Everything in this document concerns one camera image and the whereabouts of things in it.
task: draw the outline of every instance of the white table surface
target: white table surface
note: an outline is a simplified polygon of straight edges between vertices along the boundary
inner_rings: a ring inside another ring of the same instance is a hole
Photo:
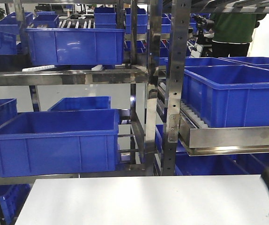
[[[269,225],[259,175],[37,180],[16,225]]]

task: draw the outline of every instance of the shelf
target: shelf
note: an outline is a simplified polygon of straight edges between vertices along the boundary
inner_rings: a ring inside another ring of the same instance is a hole
[[[0,3],[13,3],[13,0],[0,0]],[[116,0],[22,0],[22,3],[46,4],[117,4]]]
[[[269,127],[198,128],[181,113],[179,134],[191,156],[269,152]]]
[[[0,86],[147,82],[147,71],[141,69],[0,72]]]
[[[147,40],[147,34],[137,34],[137,41],[144,41]],[[169,40],[170,34],[161,34],[161,40]],[[130,41],[130,34],[124,35],[125,41]]]

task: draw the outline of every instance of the metal shelf frame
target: metal shelf frame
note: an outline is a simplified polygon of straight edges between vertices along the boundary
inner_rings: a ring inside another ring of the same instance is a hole
[[[114,172],[0,178],[0,185],[33,183],[36,179],[50,178],[174,175],[179,134],[183,145],[191,155],[254,152],[255,144],[257,144],[257,152],[269,152],[269,142],[266,142],[269,137],[269,127],[201,129],[181,112],[180,104],[190,13],[269,13],[269,2],[265,1],[265,4],[262,4],[262,1],[259,0],[237,2],[233,0],[0,0],[0,3],[14,3],[16,17],[20,24],[22,49],[25,54],[29,51],[24,32],[26,22],[23,4],[115,4],[118,28],[123,28],[124,2],[131,4],[132,32],[130,35],[125,35],[125,40],[131,41],[130,64],[106,71],[0,72],[0,86],[27,85],[32,89],[37,85],[129,83],[130,110],[124,110],[123,116],[125,124],[131,124],[131,130],[129,134],[120,135],[120,137],[130,137],[130,149],[120,151],[130,152],[129,164],[122,165]],[[141,35],[137,34],[136,30],[136,11],[138,4],[143,3],[148,4],[149,29],[147,34]],[[161,34],[162,12],[165,11],[163,7],[170,3],[171,7],[168,7],[168,10],[172,13],[171,32]],[[165,90],[158,86],[159,77],[163,78],[159,66],[161,39],[170,39]],[[139,56],[136,53],[137,40],[148,41],[147,54]],[[145,67],[138,65],[142,59],[147,62]],[[146,84],[145,121],[143,123],[139,121],[136,113],[137,83]],[[159,153],[155,147],[157,113],[164,123],[162,153]],[[241,139],[233,142],[233,137]],[[140,164],[136,164],[136,152],[139,152]]]

